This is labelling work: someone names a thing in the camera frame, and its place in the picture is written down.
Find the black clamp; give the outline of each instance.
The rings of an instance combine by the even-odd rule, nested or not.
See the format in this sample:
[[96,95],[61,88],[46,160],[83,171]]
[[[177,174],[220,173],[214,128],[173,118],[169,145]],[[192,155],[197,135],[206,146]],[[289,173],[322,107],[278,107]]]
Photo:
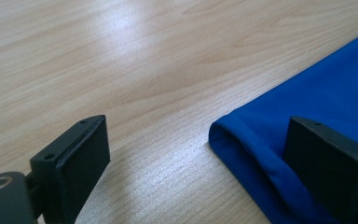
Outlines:
[[104,115],[83,119],[31,158],[32,172],[0,174],[0,223],[75,223],[110,162]]
[[320,122],[292,117],[283,159],[340,223],[358,223],[358,143]]

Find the light wood surface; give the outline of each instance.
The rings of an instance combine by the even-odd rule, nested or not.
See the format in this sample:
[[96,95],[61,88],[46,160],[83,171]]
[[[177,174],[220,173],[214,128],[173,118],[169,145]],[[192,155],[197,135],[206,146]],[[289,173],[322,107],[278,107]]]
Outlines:
[[0,1],[0,173],[107,116],[77,223],[268,223],[213,121],[358,36],[358,1]]

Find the blue cloth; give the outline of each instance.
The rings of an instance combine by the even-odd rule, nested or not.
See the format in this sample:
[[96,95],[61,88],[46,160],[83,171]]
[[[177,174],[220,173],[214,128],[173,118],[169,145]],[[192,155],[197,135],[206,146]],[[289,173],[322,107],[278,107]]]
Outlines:
[[358,142],[358,38],[214,122],[209,143],[273,223],[336,223],[282,160],[291,116]]

